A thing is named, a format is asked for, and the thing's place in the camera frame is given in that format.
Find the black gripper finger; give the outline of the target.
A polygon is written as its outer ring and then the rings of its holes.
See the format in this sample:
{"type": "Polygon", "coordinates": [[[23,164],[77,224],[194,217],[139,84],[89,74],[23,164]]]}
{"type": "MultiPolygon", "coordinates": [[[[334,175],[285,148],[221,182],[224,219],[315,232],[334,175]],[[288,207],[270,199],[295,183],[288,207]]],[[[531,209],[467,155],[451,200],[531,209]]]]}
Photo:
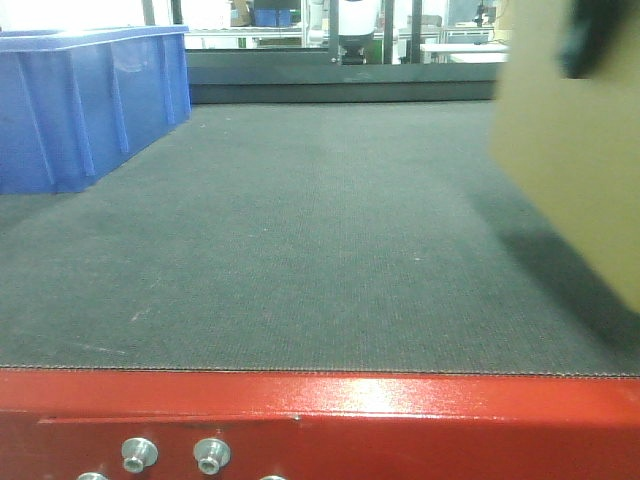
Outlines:
{"type": "Polygon", "coordinates": [[[630,1],[570,1],[557,55],[563,76],[586,79],[592,75],[630,12],[630,1]]]}

